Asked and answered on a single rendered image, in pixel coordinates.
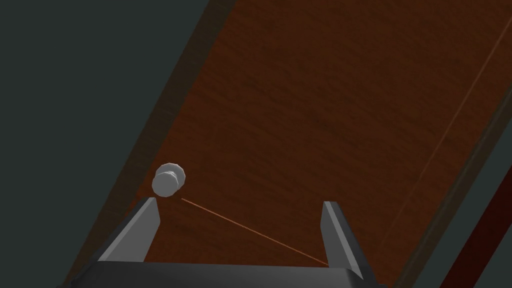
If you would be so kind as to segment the brown wooden door leaf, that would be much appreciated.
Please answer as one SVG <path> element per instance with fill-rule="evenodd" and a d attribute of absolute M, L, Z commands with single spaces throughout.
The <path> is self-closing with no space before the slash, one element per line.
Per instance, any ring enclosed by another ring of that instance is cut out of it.
<path fill-rule="evenodd" d="M 174 163 L 185 183 L 153 192 Z M 512 221 L 512 0 L 209 0 L 59 288 L 335 288 L 324 202 L 375 288 L 475 283 Z M 143 262 L 97 251 L 143 198 Z"/>

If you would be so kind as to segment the grey round door knob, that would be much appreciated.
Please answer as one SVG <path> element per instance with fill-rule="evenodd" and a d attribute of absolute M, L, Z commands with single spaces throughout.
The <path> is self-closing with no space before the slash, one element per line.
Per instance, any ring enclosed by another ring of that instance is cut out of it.
<path fill-rule="evenodd" d="M 184 169 L 175 163 L 166 163 L 159 166 L 152 180 L 152 190 L 159 197 L 167 198 L 178 191 L 185 183 Z"/>

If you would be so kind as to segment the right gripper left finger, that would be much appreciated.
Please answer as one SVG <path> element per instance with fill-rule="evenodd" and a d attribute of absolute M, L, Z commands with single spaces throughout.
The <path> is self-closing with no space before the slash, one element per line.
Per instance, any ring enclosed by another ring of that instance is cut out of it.
<path fill-rule="evenodd" d="M 97 260 L 143 262 L 160 224 L 157 200 L 143 198 L 98 249 Z"/>

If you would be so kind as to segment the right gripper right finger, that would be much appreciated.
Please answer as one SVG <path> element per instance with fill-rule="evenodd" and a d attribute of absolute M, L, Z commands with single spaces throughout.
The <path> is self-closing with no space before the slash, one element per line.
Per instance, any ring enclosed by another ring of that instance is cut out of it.
<path fill-rule="evenodd" d="M 321 235 L 329 268 L 349 269 L 363 280 L 374 280 L 373 270 L 335 201 L 323 203 Z"/>

